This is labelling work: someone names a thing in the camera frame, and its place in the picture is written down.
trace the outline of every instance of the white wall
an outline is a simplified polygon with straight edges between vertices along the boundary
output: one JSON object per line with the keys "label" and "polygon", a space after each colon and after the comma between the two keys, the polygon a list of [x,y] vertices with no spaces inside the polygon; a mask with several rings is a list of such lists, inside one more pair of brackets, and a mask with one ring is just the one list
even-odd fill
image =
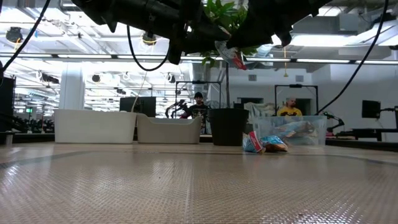
{"label": "white wall", "polygon": [[[218,78],[219,70],[217,68],[211,69],[211,80],[215,81]],[[257,75],[256,82],[250,82],[248,75]],[[263,98],[265,103],[273,103],[274,97],[274,85],[289,85],[296,84],[295,76],[303,75],[304,82],[300,82],[302,85],[312,84],[312,74],[307,73],[306,69],[288,68],[288,77],[284,77],[285,70],[280,69],[275,71],[273,69],[255,69],[255,70],[238,70],[235,68],[229,68],[229,89],[230,89],[230,100],[231,103],[237,103],[238,98]],[[226,79],[221,86],[222,95],[221,102],[226,101],[226,90],[225,90]],[[218,85],[209,87],[208,99],[218,101],[219,92]],[[315,90],[310,88],[310,91],[306,88],[296,89],[288,87],[278,87],[277,103],[281,104],[286,101],[286,98],[296,97],[305,98],[312,100],[312,112],[316,112],[315,107]]]}
{"label": "white wall", "polygon": [[[294,84],[296,83],[296,75],[303,75],[304,82],[301,84],[308,85],[312,83],[312,74],[307,73],[306,69],[288,68],[288,77],[284,77],[285,69],[254,69],[254,70],[238,70],[236,68],[229,69],[229,85],[230,86],[264,86],[275,84]],[[256,82],[249,81],[249,75],[257,75]]]}
{"label": "white wall", "polygon": [[[221,86],[222,95],[221,102],[224,103],[226,100],[225,84]],[[277,104],[282,104],[286,102],[286,98],[296,97],[303,99],[312,100],[312,113],[315,113],[315,90],[310,88],[309,91],[306,88],[288,88],[288,87],[278,87],[279,94],[277,95]],[[231,86],[229,88],[231,103],[237,103],[238,98],[263,98],[264,103],[273,103],[275,101],[274,86],[264,85],[264,86]],[[211,90],[210,97],[212,100],[218,101],[218,92]]]}
{"label": "white wall", "polygon": [[[320,107],[332,100],[352,76],[357,65],[327,65],[313,73],[319,86]],[[382,108],[398,106],[398,74],[396,66],[364,65],[343,95],[326,111],[340,117],[351,128],[396,128],[393,112],[383,112],[379,122],[361,117],[362,101],[381,101]],[[386,134],[388,141],[398,141],[398,134]]]}

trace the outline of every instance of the floor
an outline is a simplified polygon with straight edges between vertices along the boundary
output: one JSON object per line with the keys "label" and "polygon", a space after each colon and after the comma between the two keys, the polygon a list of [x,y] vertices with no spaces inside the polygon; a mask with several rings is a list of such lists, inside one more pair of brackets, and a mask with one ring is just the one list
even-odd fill
{"label": "floor", "polygon": [[295,147],[0,147],[0,223],[398,223],[398,154]]}

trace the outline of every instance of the black monitor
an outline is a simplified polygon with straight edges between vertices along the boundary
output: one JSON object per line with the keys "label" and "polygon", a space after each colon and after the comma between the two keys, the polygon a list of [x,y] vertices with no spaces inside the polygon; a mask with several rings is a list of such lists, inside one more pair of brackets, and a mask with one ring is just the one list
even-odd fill
{"label": "black monitor", "polygon": [[362,101],[362,117],[363,118],[380,118],[381,103],[379,101],[363,100]]}
{"label": "black monitor", "polygon": [[[120,98],[119,111],[131,112],[135,97]],[[143,113],[150,118],[156,117],[156,97],[140,97],[134,107],[135,113]]]}

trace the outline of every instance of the metal frame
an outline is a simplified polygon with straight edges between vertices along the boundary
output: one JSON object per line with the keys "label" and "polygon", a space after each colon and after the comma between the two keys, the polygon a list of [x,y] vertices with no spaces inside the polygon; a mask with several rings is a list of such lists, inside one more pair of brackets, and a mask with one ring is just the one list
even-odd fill
{"label": "metal frame", "polygon": [[277,114],[277,89],[278,87],[289,87],[289,88],[303,88],[303,87],[312,87],[315,89],[315,100],[317,104],[317,111],[319,111],[319,99],[318,99],[318,86],[317,85],[301,85],[301,84],[291,84],[291,85],[274,85],[274,94],[275,94],[275,115]]}
{"label": "metal frame", "polygon": [[218,86],[220,87],[220,98],[219,98],[219,108],[221,108],[221,82],[205,82],[205,81],[176,81],[175,82],[175,102],[177,102],[177,91],[178,91],[178,84],[179,83],[192,83],[194,85],[205,85],[205,84],[218,84]]}

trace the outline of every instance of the plastic bag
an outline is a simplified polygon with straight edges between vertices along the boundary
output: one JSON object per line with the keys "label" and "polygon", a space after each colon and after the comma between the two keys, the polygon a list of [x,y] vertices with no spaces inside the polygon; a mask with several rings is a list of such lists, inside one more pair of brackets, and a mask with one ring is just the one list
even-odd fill
{"label": "plastic bag", "polygon": [[287,152],[287,145],[278,136],[268,136],[261,139],[266,152]]}
{"label": "plastic bag", "polygon": [[256,132],[252,131],[249,134],[243,134],[243,150],[245,152],[261,152],[263,149],[262,142],[258,140]]}
{"label": "plastic bag", "polygon": [[[231,35],[226,29],[220,27],[225,33]],[[220,53],[220,56],[228,62],[230,65],[234,65],[238,69],[246,70],[246,66],[243,63],[242,52],[236,47],[231,47],[230,49],[226,47],[227,41],[215,41],[215,47]]]}
{"label": "plastic bag", "polygon": [[277,136],[267,136],[258,139],[256,132],[243,134],[243,150],[245,152],[287,152],[286,144]]}

